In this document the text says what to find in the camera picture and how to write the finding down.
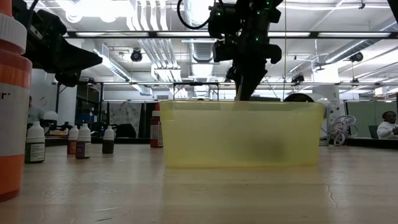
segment white shirt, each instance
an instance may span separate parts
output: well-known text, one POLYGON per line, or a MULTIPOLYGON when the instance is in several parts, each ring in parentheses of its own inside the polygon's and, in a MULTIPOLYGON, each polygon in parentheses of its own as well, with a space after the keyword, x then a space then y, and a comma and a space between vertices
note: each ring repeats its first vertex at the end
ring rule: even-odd
POLYGON ((379 139, 398 139, 398 136, 394 135, 392 132, 396 127, 398 127, 398 125, 383 121, 379 127, 377 127, 377 135, 379 136, 379 139))

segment white bottle cap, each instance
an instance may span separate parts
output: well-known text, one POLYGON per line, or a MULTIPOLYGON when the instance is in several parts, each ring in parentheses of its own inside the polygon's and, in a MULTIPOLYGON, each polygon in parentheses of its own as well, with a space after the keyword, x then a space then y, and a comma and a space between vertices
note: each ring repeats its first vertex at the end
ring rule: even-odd
POLYGON ((44 129, 40 126, 40 122, 34 121, 33 126, 27 130, 27 141, 30 139, 43 139, 44 129))
POLYGON ((24 25, 10 16, 0 13, 0 40, 5 40, 25 53, 27 31, 24 25))
POLYGON ((83 124, 83 127, 79 130, 78 141, 90 141, 91 140, 91 130, 88 128, 87 124, 83 124))
POLYGON ((160 111, 153 111, 152 116, 158 116, 160 117, 160 111))
POLYGON ((77 140, 78 136, 79 129, 77 128, 77 125, 74 125, 74 127, 69 131, 69 140, 77 140))
POLYGON ((111 126, 108 126, 107 130, 105 130, 104 140, 114 140, 114 131, 112 130, 111 126))

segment orange bottle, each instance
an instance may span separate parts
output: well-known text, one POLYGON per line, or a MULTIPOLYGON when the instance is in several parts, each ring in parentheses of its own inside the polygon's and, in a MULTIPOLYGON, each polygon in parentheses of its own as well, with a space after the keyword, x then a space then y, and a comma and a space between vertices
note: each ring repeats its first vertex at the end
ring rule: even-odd
POLYGON ((26 28, 12 17, 12 0, 0 0, 0 202, 21 189, 32 63, 26 28))

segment yellow plastic bin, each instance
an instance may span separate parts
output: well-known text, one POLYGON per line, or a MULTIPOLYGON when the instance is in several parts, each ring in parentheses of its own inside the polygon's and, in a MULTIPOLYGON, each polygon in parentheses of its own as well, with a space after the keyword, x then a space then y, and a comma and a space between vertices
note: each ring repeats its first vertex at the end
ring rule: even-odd
POLYGON ((312 165, 323 105, 244 101, 163 101, 168 167, 312 165))

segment chair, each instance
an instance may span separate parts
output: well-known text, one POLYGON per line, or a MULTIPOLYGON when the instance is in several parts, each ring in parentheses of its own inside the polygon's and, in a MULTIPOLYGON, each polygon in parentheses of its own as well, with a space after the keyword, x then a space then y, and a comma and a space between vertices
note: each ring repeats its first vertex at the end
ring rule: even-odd
POLYGON ((371 137, 373 139, 379 139, 379 136, 377 135, 377 125, 369 125, 369 132, 371 133, 371 137))
POLYGON ((117 138, 136 138, 137 133, 131 124, 119 124, 116 129, 117 138))

